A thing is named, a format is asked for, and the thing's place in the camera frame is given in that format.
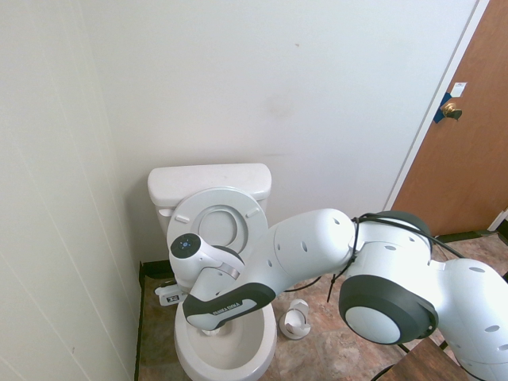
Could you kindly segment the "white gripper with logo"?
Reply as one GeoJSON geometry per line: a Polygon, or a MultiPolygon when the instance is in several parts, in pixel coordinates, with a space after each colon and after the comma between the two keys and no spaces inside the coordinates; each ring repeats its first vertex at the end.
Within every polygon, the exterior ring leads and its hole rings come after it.
{"type": "Polygon", "coordinates": [[[183,302],[190,293],[189,287],[181,287],[178,283],[164,283],[155,289],[161,306],[171,306],[183,302]]]}

